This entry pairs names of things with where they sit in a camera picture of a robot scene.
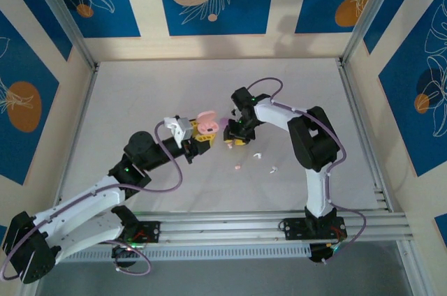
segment small pink piece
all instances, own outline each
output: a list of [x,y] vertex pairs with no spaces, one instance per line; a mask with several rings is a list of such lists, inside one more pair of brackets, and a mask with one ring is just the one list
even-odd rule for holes
[[216,111],[205,111],[197,116],[197,129],[200,134],[213,134],[219,131],[219,125],[214,121],[217,117]]
[[219,120],[219,126],[220,127],[225,127],[225,126],[227,126],[228,125],[228,120],[230,120],[230,118],[221,118],[220,120]]

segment white table surface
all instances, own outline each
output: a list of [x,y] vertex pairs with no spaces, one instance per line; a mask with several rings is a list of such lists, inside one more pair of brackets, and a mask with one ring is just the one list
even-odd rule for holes
[[[91,96],[63,200],[94,185],[122,157],[136,131],[154,132],[164,117],[194,118],[216,110],[230,117],[230,95],[261,77],[284,81],[276,99],[297,108],[321,106],[348,152],[332,172],[332,200],[350,208],[377,208],[373,179],[362,154],[353,118],[334,59],[241,59],[211,61],[104,62]],[[262,82],[251,91],[271,94],[276,82]],[[169,131],[162,128],[163,138]],[[286,131],[263,124],[256,140],[229,149],[221,132],[211,150],[192,165],[178,158],[184,175],[172,193],[140,193],[127,205],[134,211],[216,212],[303,209],[307,200],[305,169],[295,159]],[[254,158],[262,153],[261,160]],[[270,174],[272,166],[278,168]],[[150,172],[152,188],[177,182],[172,164]]]

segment cable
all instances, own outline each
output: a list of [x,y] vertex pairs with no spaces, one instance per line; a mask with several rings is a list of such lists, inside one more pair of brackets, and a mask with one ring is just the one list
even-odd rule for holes
[[[346,157],[347,157],[346,149],[344,148],[343,144],[340,142],[338,137],[335,135],[335,133],[333,133],[330,128],[328,128],[323,122],[321,122],[320,120],[318,120],[314,116],[308,114],[307,112],[304,112],[304,111],[301,111],[301,110],[296,110],[295,108],[291,108],[291,107],[289,107],[287,105],[276,103],[275,101],[272,101],[272,104],[277,106],[278,108],[283,108],[283,109],[286,109],[286,110],[290,110],[290,111],[293,111],[296,114],[300,114],[302,116],[305,116],[305,117],[309,118],[314,123],[319,125],[337,143],[337,145],[340,147],[340,150],[342,151],[342,158],[339,159],[339,160],[336,160],[333,164],[331,164],[328,167],[327,171],[326,171],[325,191],[326,191],[326,193],[328,193],[328,202],[329,202],[329,204],[331,204],[335,209],[338,209],[338,210],[341,210],[341,211],[345,211],[345,212],[352,212],[352,213],[357,214],[358,216],[362,217],[362,219],[363,219],[363,225],[360,228],[360,230],[358,231],[358,233],[344,247],[344,249],[348,248],[350,245],[352,245],[359,238],[359,236],[361,236],[363,231],[365,231],[365,228],[366,228],[366,225],[367,225],[367,219],[366,219],[366,216],[364,214],[362,214],[362,212],[360,212],[360,211],[358,211],[356,209],[349,209],[347,207],[340,207],[339,205],[336,205],[335,203],[333,203],[332,200],[330,199],[330,171],[334,167],[337,167],[340,163],[342,163],[342,162],[344,162],[346,160]],[[334,254],[330,259],[327,259],[326,262],[329,261],[329,260],[332,260],[335,256],[337,256],[338,253],[339,252]]]
[[279,92],[282,90],[282,87],[284,86],[284,83],[283,83],[279,78],[276,78],[276,77],[264,77],[264,78],[261,78],[261,79],[259,79],[259,80],[257,80],[257,81],[254,81],[253,83],[251,83],[251,84],[247,87],[247,90],[250,90],[250,88],[251,88],[252,86],[254,86],[255,84],[258,84],[259,82],[267,81],[267,80],[273,80],[273,81],[277,81],[277,82],[279,83],[279,88],[278,88],[278,90],[276,90],[276,91],[271,95],[271,97],[270,97],[270,99],[273,99],[277,94],[279,94]]
[[163,144],[163,142],[160,139],[159,136],[159,128],[160,126],[162,126],[164,124],[164,121],[160,121],[156,126],[155,126],[155,139],[158,142],[158,144],[160,145],[161,149],[165,152],[165,154],[168,156],[169,160],[171,160],[171,162],[174,163],[175,169],[177,169],[177,172],[179,173],[179,181],[177,182],[176,185],[174,185],[172,188],[169,189],[161,189],[161,190],[155,190],[153,189],[153,193],[170,193],[171,191],[177,190],[183,182],[183,174],[182,174],[182,170],[180,169],[179,164],[177,163],[177,160],[175,160],[174,156],[168,151],[168,149],[166,148],[166,146]]
[[[15,276],[5,276],[5,271],[6,271],[6,267],[7,267],[8,263],[11,261],[11,258],[18,251],[18,249],[30,238],[30,236],[32,236],[39,228],[41,228],[45,224],[49,223],[53,218],[57,217],[59,214],[64,213],[65,211],[67,211],[71,207],[77,205],[78,203],[82,202],[83,200],[86,200],[87,198],[89,198],[91,196],[95,196],[98,193],[107,191],[112,188],[127,188],[127,189],[132,189],[132,190],[137,190],[137,191],[144,191],[146,193],[168,193],[168,192],[178,189],[183,182],[182,170],[180,169],[174,156],[168,151],[168,149],[166,148],[166,146],[163,144],[163,142],[161,141],[161,139],[159,137],[158,129],[160,128],[161,125],[163,125],[163,121],[160,121],[155,126],[155,138],[156,138],[158,144],[160,145],[161,149],[165,152],[165,154],[168,156],[168,158],[174,163],[175,167],[177,168],[177,171],[179,173],[179,181],[175,186],[173,186],[172,188],[169,188],[169,189],[148,189],[148,188],[141,188],[139,186],[134,186],[131,184],[116,183],[116,184],[110,184],[108,186],[104,186],[104,187],[99,188],[93,192],[86,193],[85,195],[77,198],[73,202],[70,202],[69,204],[67,204],[65,207],[62,207],[61,209],[57,210],[55,213],[51,214],[48,219],[41,221],[39,224],[34,226],[21,240],[18,241],[18,243],[11,249],[9,254],[6,256],[6,259],[0,268],[0,281],[11,281],[11,280],[14,280],[14,279],[17,279],[18,277],[20,277],[19,274],[15,275]],[[115,242],[115,240],[109,240],[108,242],[113,242],[113,244],[117,243],[117,242]],[[132,248],[132,250],[135,251],[138,255],[141,255],[147,261],[148,266],[151,267],[151,263],[150,263],[149,259],[146,256],[144,256],[144,254],[142,254],[137,249],[134,249],[133,247],[131,247],[128,244],[125,244],[125,243],[119,243],[119,244],[122,244],[122,246]],[[138,276],[141,275],[140,273],[130,273],[130,272],[126,272],[126,274],[136,274]]]
[[146,263],[147,263],[147,270],[146,272],[141,272],[141,273],[135,273],[135,272],[130,272],[127,269],[122,269],[119,265],[117,260],[115,259],[115,261],[113,262],[113,264],[115,265],[115,268],[117,269],[118,272],[124,273],[126,275],[132,275],[132,276],[143,276],[146,274],[149,274],[152,270],[152,264],[149,260],[149,258],[141,251],[133,248],[131,245],[126,244],[125,242],[118,242],[116,240],[108,240],[106,241],[108,244],[114,244],[114,245],[119,245],[119,246],[125,246],[128,250],[137,253],[141,258],[143,258]]
[[322,123],[320,120],[318,120],[317,118],[315,118],[314,116],[308,114],[307,112],[303,112],[300,110],[296,110],[295,108],[291,108],[287,105],[284,104],[279,104],[279,103],[275,103],[275,101],[273,100],[273,98],[282,90],[284,83],[277,77],[264,77],[261,78],[253,83],[251,83],[248,87],[247,90],[250,89],[252,86],[254,86],[255,84],[258,84],[259,82],[265,81],[265,80],[274,80],[279,82],[280,86],[279,89],[276,90],[276,92],[274,92],[271,97],[270,97],[270,101],[272,102],[273,105],[276,105],[279,108],[283,108],[286,110],[290,110],[293,111],[294,113],[300,114],[302,116],[305,116],[307,118],[309,118],[310,120],[312,120],[314,123],[316,123],[317,125],[319,125],[336,143],[337,145],[340,147],[340,150],[342,151],[342,158],[338,161],[335,161],[332,165],[330,165],[327,169],[326,172],[326,176],[325,176],[325,190],[326,193],[328,193],[328,202],[329,204],[331,204],[335,209],[341,210],[341,211],[345,211],[345,212],[351,212],[354,214],[357,214],[358,216],[362,217],[363,219],[363,225],[360,228],[360,230],[358,231],[358,233],[354,236],[353,239],[351,239],[349,241],[349,243],[344,247],[345,249],[347,247],[349,247],[350,245],[352,245],[358,238],[359,236],[361,236],[361,234],[363,233],[363,231],[365,231],[366,225],[367,225],[367,219],[366,216],[364,214],[362,214],[362,212],[356,210],[356,209],[349,209],[347,207],[340,207],[339,205],[336,205],[335,203],[332,202],[332,200],[330,199],[330,171],[336,167],[337,165],[339,165],[340,163],[344,162],[346,160],[347,157],[347,153],[346,153],[346,149],[344,148],[342,142],[340,142],[340,140],[337,138],[337,136],[324,124]]

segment white robotic arm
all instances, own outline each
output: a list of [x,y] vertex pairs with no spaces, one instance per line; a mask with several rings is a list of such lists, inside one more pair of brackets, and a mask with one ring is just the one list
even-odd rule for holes
[[[264,98],[254,106],[256,118],[265,123],[273,124],[289,132],[288,122],[300,114],[293,110],[287,110],[287,105],[279,102],[272,103],[271,98]],[[325,216],[332,211],[332,206],[328,202],[328,193],[325,189],[326,170],[330,164],[324,165],[319,172],[313,169],[306,169],[307,177],[307,204],[306,207],[316,218]]]
[[[308,118],[318,118],[333,132],[323,109],[290,108],[265,94],[253,97],[246,88],[238,89],[231,98],[241,117],[228,121],[224,140],[248,143],[256,138],[255,127],[271,123],[289,132],[295,156],[306,169],[306,218],[283,220],[289,228],[286,239],[333,239],[333,228],[346,238],[346,232],[340,228],[343,219],[337,217],[336,209],[328,202],[325,185],[326,171],[337,159],[339,147]],[[138,190],[150,191],[143,189],[151,181],[147,171],[181,155],[192,163],[195,156],[211,147],[211,141],[195,139],[192,122],[186,118],[165,118],[164,125],[173,137],[162,144],[156,144],[147,132],[135,133],[125,146],[121,161],[93,187],[34,217],[26,212],[14,217],[3,250],[22,282],[39,280],[70,254],[101,242],[114,239],[126,244],[158,242],[159,222],[141,222],[119,204]]]

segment metal frame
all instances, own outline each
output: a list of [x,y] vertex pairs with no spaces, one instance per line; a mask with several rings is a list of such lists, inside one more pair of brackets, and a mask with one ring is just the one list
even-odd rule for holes
[[[83,119],[88,108],[91,93],[97,75],[96,63],[85,44],[84,38],[73,17],[62,0],[45,0],[58,19],[72,44],[79,50],[82,58],[92,68],[92,77],[86,99],[80,113],[78,127],[73,137],[71,153],[61,178],[54,204],[59,202],[60,190],[64,185],[66,173],[75,151]],[[357,126],[362,151],[369,163],[370,172],[375,181],[378,209],[364,211],[368,226],[359,241],[396,241],[401,253],[411,288],[415,295],[433,295],[430,281],[423,270],[418,252],[412,241],[413,236],[405,214],[388,190],[388,179],[381,172],[381,164],[374,153],[374,142],[369,138],[372,133],[365,107],[356,90],[356,84],[349,66],[358,44],[376,16],[383,0],[369,0],[363,14],[355,26],[352,36],[339,60],[339,73],[344,91],[351,107],[351,113]],[[141,220],[162,221],[159,244],[150,245],[145,250],[155,260],[188,260],[197,258],[242,258],[242,257],[301,257],[309,255],[305,242],[287,242],[284,233],[278,229],[279,222],[286,217],[302,217],[302,212],[253,212],[253,213],[137,213]],[[349,237],[356,234],[362,220],[354,214],[341,213],[345,218]],[[67,262],[76,260],[111,260],[104,254],[110,252],[109,246],[95,246],[69,257]],[[21,285],[17,295],[35,295],[37,283]]]
[[78,49],[80,56],[86,65],[94,71],[96,68],[96,63],[84,41],[84,37],[82,36],[78,25],[75,23],[70,11],[68,11],[64,0],[45,0],[45,2],[47,3],[48,7],[50,7],[57,21],[68,36],[68,39]]
[[368,0],[362,14],[358,18],[357,24],[354,26],[349,42],[343,51],[341,58],[343,64],[347,64],[351,59],[357,46],[363,40],[372,21],[376,17],[383,1],[384,0]]
[[76,145],[78,144],[80,131],[82,125],[84,124],[85,115],[87,113],[87,109],[89,107],[90,98],[93,94],[94,86],[96,83],[96,78],[98,77],[98,69],[99,65],[96,66],[93,74],[91,74],[89,88],[87,89],[87,93],[85,94],[84,103],[82,104],[81,112],[79,114],[78,120],[76,121],[76,130],[73,136],[73,141],[71,142],[70,154],[67,156],[66,162],[64,164],[64,169],[62,170],[61,179],[59,181],[59,185],[57,187],[56,196],[54,197],[53,206],[58,205],[61,202],[61,191],[64,188],[64,184],[66,183],[66,177],[68,171],[70,170],[71,162],[73,160],[73,156],[75,154]]

